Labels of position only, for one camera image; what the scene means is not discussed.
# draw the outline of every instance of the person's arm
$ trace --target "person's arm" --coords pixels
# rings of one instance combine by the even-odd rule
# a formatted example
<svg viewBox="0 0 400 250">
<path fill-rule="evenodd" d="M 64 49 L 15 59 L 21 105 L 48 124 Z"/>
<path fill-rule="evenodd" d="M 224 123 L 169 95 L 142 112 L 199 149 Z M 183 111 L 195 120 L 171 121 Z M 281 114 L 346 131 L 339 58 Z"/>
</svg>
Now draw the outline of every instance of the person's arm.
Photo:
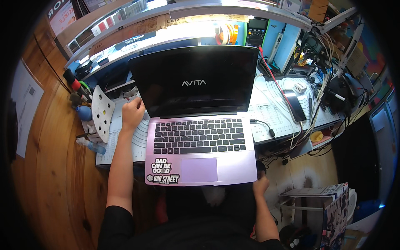
<svg viewBox="0 0 400 250">
<path fill-rule="evenodd" d="M 253 182 L 254 198 L 256 199 L 256 238 L 258 242 L 279 240 L 279 232 L 274 219 L 268 209 L 264 193 L 270 185 L 264 171 L 259 174 L 258 180 Z"/>
<path fill-rule="evenodd" d="M 107 205 L 120 206 L 132 214 L 133 159 L 132 136 L 142 121 L 144 104 L 136 98 L 122 107 L 122 128 L 108 176 Z"/>
</svg>

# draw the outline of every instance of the touchpad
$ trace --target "touchpad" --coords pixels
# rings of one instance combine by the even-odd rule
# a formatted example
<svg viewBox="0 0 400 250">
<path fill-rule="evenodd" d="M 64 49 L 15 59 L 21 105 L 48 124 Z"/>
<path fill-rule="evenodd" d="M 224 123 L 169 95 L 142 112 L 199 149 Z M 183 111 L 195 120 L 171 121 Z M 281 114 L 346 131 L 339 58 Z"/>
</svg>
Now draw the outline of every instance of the touchpad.
<svg viewBox="0 0 400 250">
<path fill-rule="evenodd" d="M 217 158 L 182 159 L 181 182 L 218 181 Z"/>
</svg>

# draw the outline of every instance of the laptop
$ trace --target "laptop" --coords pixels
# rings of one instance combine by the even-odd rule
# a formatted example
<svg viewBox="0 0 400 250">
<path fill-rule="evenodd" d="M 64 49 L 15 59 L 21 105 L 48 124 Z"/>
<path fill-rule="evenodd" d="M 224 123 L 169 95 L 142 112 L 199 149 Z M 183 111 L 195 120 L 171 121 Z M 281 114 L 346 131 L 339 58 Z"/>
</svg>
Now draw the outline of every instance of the laptop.
<svg viewBox="0 0 400 250">
<path fill-rule="evenodd" d="M 247 109 L 254 47 L 205 45 L 129 60 L 150 116 L 145 182 L 230 185 L 257 180 Z"/>
</svg>

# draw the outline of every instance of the multimeter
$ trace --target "multimeter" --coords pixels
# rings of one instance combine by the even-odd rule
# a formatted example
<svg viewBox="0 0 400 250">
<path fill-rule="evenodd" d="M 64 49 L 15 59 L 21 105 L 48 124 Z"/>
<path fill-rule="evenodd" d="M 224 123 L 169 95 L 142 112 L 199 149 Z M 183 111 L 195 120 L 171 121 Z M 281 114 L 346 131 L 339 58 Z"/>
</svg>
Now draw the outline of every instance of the multimeter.
<svg viewBox="0 0 400 250">
<path fill-rule="evenodd" d="M 262 46 L 268 28 L 268 19 L 254 17 L 247 24 L 246 46 Z"/>
</svg>

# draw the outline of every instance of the laptop screen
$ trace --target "laptop screen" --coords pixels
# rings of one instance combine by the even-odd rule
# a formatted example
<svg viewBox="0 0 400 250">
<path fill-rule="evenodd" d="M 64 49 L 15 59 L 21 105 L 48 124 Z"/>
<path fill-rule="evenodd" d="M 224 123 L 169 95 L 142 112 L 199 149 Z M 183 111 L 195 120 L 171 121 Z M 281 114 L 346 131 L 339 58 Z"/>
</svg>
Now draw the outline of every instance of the laptop screen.
<svg viewBox="0 0 400 250">
<path fill-rule="evenodd" d="M 257 48 L 205 45 L 176 48 L 129 60 L 150 117 L 247 111 Z"/>
</svg>

